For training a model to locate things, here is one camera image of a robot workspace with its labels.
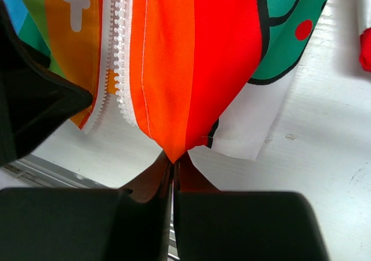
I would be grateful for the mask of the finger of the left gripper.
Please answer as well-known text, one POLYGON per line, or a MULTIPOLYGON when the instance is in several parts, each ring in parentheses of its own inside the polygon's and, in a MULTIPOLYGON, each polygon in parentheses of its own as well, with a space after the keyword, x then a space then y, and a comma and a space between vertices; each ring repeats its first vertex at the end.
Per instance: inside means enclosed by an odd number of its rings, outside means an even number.
POLYGON ((92 94, 49 71, 50 60, 16 34, 1 3, 1 165, 33 152, 93 102, 92 94))

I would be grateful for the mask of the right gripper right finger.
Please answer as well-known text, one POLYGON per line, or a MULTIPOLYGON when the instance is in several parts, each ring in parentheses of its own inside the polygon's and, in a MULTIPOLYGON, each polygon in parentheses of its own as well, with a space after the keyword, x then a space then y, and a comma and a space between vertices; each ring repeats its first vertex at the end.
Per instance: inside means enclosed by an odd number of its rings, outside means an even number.
POLYGON ((173 223, 181 260, 328 260, 299 193, 221 191, 188 154, 174 164, 173 223))

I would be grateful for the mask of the red rainbow kids jacket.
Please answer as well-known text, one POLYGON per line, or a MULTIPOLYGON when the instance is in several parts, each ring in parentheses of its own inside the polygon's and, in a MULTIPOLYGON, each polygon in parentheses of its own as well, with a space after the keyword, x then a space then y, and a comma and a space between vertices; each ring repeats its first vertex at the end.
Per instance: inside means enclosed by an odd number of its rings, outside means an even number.
POLYGON ((328 0, 1 0, 49 71, 109 96, 171 161, 206 146, 253 160, 328 0))

